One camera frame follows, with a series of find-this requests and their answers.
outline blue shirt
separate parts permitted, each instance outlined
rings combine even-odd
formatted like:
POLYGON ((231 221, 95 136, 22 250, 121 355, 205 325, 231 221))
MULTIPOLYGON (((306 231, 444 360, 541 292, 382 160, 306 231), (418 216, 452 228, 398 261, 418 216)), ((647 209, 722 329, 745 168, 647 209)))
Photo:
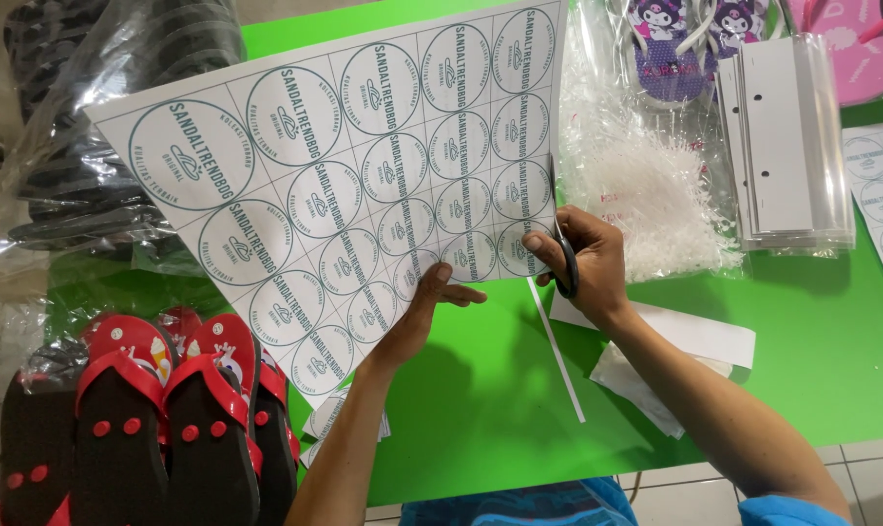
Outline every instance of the blue shirt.
MULTIPOLYGON (((822 507, 769 495, 740 503, 743 526, 849 526, 822 507)), ((410 503, 400 526, 638 526, 609 476, 410 503)))

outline fingernail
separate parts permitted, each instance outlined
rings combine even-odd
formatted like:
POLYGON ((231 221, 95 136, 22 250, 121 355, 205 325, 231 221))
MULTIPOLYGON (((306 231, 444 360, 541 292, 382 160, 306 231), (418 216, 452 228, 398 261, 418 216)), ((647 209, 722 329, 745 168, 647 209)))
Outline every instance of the fingernail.
POLYGON ((435 276, 438 277, 441 282, 448 282, 448 278, 451 277, 451 267, 447 265, 442 266, 439 271, 435 273, 435 276))
POLYGON ((542 240, 539 239, 538 236, 529 236, 528 238, 523 240, 523 246, 535 252, 539 250, 539 247, 542 246, 542 240))

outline white tile floor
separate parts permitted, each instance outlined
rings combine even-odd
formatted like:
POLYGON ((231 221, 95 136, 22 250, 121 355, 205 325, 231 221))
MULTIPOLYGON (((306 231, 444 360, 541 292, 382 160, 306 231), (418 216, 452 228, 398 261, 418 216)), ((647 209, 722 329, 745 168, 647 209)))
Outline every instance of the white tile floor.
MULTIPOLYGON (((816 448, 841 487, 854 526, 883 526, 883 440, 816 448)), ((617 476, 630 492, 636 473, 617 476)), ((707 462, 643 473, 633 510, 640 526, 740 526, 737 504, 744 499, 707 462)), ((399 505, 366 510, 366 526, 397 526, 399 505)))

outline person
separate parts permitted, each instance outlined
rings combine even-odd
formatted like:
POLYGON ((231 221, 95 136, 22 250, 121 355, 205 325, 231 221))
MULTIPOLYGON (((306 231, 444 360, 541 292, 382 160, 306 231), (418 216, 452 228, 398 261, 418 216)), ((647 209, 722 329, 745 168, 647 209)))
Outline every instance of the person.
MULTIPOLYGON (((573 305, 617 344, 711 464, 748 497, 738 505, 744 526, 848 524, 844 495, 792 425, 680 351, 635 313, 624 289, 620 230, 572 206, 558 209, 557 219, 576 249, 580 288, 573 305)), ((523 245, 566 282, 564 256, 554 240, 529 232, 523 245)), ((466 307, 486 300, 482 292, 447 284, 451 273, 445 263, 428 269, 409 311, 357 368, 286 526, 363 522, 378 427, 394 374, 425 344, 437 303, 466 307)), ((537 283, 544 286, 551 279, 541 275, 537 283)), ((637 520, 620 486, 603 477, 407 504, 401 526, 410 524, 637 526, 637 520)))

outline scissors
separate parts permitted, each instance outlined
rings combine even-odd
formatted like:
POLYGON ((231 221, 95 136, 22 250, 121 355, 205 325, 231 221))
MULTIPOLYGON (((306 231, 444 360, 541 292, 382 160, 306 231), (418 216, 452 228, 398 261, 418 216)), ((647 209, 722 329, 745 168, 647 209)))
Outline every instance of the scissors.
MULTIPOLYGON (((554 155, 549 155, 549 179, 552 182, 552 199, 556 204, 556 209, 558 208, 558 202, 556 201, 556 161, 554 155)), ((558 289, 558 293, 562 294, 564 298, 572 299, 578 294, 578 260, 576 259, 575 249, 572 248, 571 242, 568 241, 568 238, 565 237, 565 233, 561 231, 561 225, 558 224, 558 216, 555 218, 556 222, 556 236, 555 240, 558 242, 558 246, 561 247, 562 253, 565 255, 565 273, 568 274, 568 286, 565 287, 565 284, 561 282, 556 277, 554 272, 549 272, 549 275, 552 276, 556 281, 556 289, 558 289)))

